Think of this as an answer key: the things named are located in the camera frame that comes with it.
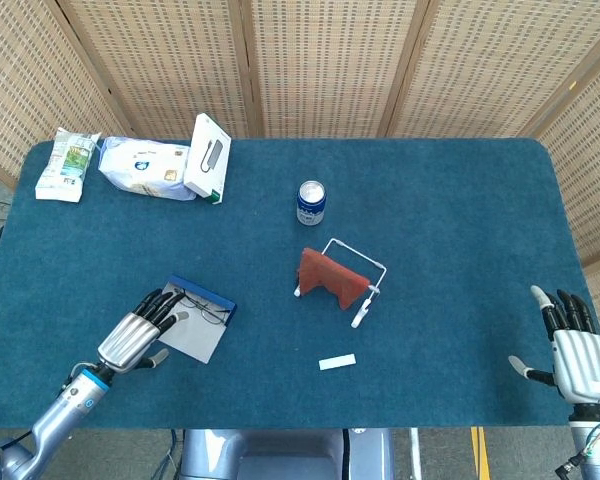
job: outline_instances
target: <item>white packaging box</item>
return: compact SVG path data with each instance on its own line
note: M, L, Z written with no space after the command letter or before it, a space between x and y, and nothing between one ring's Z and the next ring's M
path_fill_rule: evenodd
M196 117L184 184L211 203L221 203L231 137L209 116Z

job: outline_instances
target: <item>robotic arm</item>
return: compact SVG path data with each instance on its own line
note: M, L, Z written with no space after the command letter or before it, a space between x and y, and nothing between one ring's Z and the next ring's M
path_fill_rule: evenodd
M26 435L0 443L0 480L40 478L71 430L107 393L114 375L140 368L154 368L167 358L166 349L153 357L143 355L160 335L179 320L169 312L183 297L184 293L162 294L157 289L125 315L98 347L100 361L76 375L74 367L58 398L29 432L35 442L35 453L19 443Z
M509 362L524 378L550 387L574 406L569 425L576 455L556 469L562 480L580 466L584 480L600 480L600 334L586 303L558 290L558 301L537 286L531 293L538 302L553 351L554 372L528 367L516 356Z

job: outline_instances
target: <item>white eraser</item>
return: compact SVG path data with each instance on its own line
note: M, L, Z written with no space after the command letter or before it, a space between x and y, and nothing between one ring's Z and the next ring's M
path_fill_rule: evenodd
M342 355L341 357L325 358L318 363L320 364L320 370L346 367L347 365L355 365L356 356L353 353L350 353L349 355Z

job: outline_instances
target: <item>can lid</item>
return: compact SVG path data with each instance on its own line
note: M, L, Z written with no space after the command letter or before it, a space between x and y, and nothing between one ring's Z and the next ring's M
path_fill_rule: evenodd
M300 198L308 203L318 203L324 198L324 187L315 180L304 182L300 185Z

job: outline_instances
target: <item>plastic bag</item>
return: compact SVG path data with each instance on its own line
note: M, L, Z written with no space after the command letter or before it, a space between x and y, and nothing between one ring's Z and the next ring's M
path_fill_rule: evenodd
M36 199L79 202L98 138L99 133L72 133L59 128L49 163L36 184Z
M120 190L173 200L193 200L184 186L189 147L108 137L100 151L100 170Z

